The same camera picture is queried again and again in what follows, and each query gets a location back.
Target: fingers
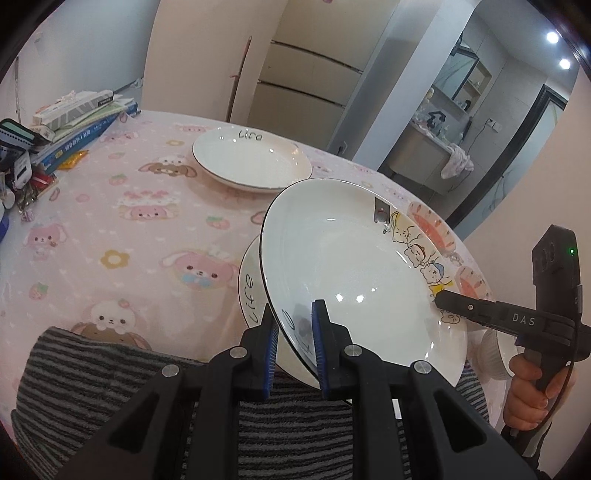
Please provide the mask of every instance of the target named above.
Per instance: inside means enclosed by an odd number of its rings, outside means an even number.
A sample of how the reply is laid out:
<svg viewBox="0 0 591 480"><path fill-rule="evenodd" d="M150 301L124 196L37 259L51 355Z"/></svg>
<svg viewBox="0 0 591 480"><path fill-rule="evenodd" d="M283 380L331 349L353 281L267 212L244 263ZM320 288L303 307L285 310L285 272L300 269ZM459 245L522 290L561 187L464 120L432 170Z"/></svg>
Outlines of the fingers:
<svg viewBox="0 0 591 480"><path fill-rule="evenodd" d="M505 422L505 425L507 425L508 427L520 430L521 432L533 430L538 426L537 423L530 423L528 421L518 419L517 417L508 413L506 410L503 412L503 421Z"/></svg>
<svg viewBox="0 0 591 480"><path fill-rule="evenodd" d="M511 371L516 376L523 380L538 380L542 378L542 370L540 367L528 362L523 356L523 353L515 355L509 360L509 368L511 368Z"/></svg>
<svg viewBox="0 0 591 480"><path fill-rule="evenodd" d="M548 384L548 388L546 388L546 396L548 398L554 398L554 397L558 396L558 394L560 393L560 390L562 389L562 386L564 385L564 381L566 380L566 375L568 374L568 372L569 372L569 368L564 367L550 381L550 383ZM566 387L566 390L564 391L564 396L562 397L563 400L566 400L566 397L569 396L571 389L573 388L575 382L577 381L577 376L578 376L577 370L574 369L573 373L570 376L569 384Z"/></svg>
<svg viewBox="0 0 591 480"><path fill-rule="evenodd" d="M537 390L532 383L517 376L511 380L510 392L523 403L533 408L546 408L548 398Z"/></svg>
<svg viewBox="0 0 591 480"><path fill-rule="evenodd" d="M530 407L527 403L513 395L511 391L507 395L506 407L508 412L520 420L528 423L539 423L548 414L547 410Z"/></svg>

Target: cartoon bear print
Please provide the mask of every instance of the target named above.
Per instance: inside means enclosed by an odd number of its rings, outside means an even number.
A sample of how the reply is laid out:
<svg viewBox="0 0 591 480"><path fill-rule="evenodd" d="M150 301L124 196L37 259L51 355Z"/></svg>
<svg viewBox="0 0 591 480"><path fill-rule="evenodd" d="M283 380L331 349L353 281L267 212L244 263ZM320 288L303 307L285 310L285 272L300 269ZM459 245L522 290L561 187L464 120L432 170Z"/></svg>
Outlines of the cartoon bear print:
<svg viewBox="0 0 591 480"><path fill-rule="evenodd" d="M67 240L66 231L58 223L35 225L25 238L24 245L35 251L34 260L47 260L54 250Z"/></svg>
<svg viewBox="0 0 591 480"><path fill-rule="evenodd" d="M166 220L178 216L178 199L165 190L152 192L127 191L119 199L119 216L125 220L148 222Z"/></svg>
<svg viewBox="0 0 591 480"><path fill-rule="evenodd" d="M107 300L93 305L84 322L72 328L73 333L101 342L125 343L151 350L150 344L134 333L138 316L124 299Z"/></svg>
<svg viewBox="0 0 591 480"><path fill-rule="evenodd" d="M439 310L441 312L441 321L443 323L451 323L455 325L456 323L460 323L462 317L460 317L457 313L446 312L445 310Z"/></svg>
<svg viewBox="0 0 591 480"><path fill-rule="evenodd" d="M409 245L408 248L404 251L404 254L413 264L413 267L418 268L420 266L427 265L431 261L431 259L436 255L436 252L432 252L429 256L427 256L427 251L425 250L425 247L418 243L415 243Z"/></svg>
<svg viewBox="0 0 591 480"><path fill-rule="evenodd" d="M152 172L156 175L165 174L169 177L184 176L187 178L194 178L197 172L193 167L185 165L185 156L183 155L166 155L160 157L156 161L146 163L139 171Z"/></svg>
<svg viewBox="0 0 591 480"><path fill-rule="evenodd" d="M422 233L419 231L418 235L414 235L418 228L410 225L407 228L401 226L400 212L394 212L390 216L390 224L384 228L384 234L392 232L392 242L401 243L410 246L411 243L418 240Z"/></svg>
<svg viewBox="0 0 591 480"><path fill-rule="evenodd" d="M192 290L210 290L228 285L238 273L228 256L221 252L205 253L182 250L163 258L162 268L172 268L174 275Z"/></svg>

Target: white plate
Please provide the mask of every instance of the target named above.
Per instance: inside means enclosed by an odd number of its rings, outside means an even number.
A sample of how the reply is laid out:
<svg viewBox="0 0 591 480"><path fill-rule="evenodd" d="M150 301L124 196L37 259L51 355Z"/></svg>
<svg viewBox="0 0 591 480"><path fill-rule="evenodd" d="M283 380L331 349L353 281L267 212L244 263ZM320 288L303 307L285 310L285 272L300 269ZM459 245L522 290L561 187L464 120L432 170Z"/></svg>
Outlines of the white plate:
<svg viewBox="0 0 591 480"><path fill-rule="evenodd" d="M195 140L193 155L215 179L249 192L278 193L309 179L310 160L295 144L263 130L225 125Z"/></svg>
<svg viewBox="0 0 591 480"><path fill-rule="evenodd" d="M376 206L389 211L374 221ZM457 291L448 260L416 224L363 187L311 179L271 204L261 234L269 304L290 345L316 375L310 310L324 299L331 321L382 359L426 359L456 385L466 360L463 319L434 294Z"/></svg>
<svg viewBox="0 0 591 480"><path fill-rule="evenodd" d="M267 294L262 284L261 262L259 260L260 239L261 237L257 236L246 250L238 274L240 308L249 328L261 324L265 305L267 305ZM320 388L316 377L296 357L282 332L279 332L276 363L295 379L311 387Z"/></svg>

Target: table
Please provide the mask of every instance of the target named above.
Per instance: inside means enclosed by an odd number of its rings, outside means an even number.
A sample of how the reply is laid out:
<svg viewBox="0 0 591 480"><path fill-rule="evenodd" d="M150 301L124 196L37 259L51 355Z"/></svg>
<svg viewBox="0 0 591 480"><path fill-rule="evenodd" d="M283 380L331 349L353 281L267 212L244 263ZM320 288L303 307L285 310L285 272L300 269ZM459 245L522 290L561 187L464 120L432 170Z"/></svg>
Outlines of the table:
<svg viewBox="0 0 591 480"><path fill-rule="evenodd" d="M234 190L200 169L193 141L220 125L171 113L122 115L73 170L59 172L33 222L13 212L0 244L0 419L9 433L29 352L50 326L202 361L240 341L238 268L274 196ZM380 173L301 148L314 177L369 188L404 212L420 202ZM454 238L456 267L478 272ZM195 283L191 264L209 276ZM483 330L469 330L472 358ZM495 425L505 383L479 377Z"/></svg>

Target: striped towel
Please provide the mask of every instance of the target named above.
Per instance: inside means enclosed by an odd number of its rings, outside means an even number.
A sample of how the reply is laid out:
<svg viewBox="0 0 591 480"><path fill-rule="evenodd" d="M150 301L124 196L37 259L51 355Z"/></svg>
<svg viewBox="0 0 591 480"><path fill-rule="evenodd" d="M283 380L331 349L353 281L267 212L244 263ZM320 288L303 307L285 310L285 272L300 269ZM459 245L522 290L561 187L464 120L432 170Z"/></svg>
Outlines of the striped towel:
<svg viewBox="0 0 591 480"><path fill-rule="evenodd" d="M164 365L192 360L128 345L88 340L58 328L33 347L21 378L12 425L21 453L42 480L67 460ZM486 401L468 363L458 391L488 419ZM277 372L265 403L242 403L241 480L340 480L352 477L351 407ZM406 478L410 478L402 423Z"/></svg>

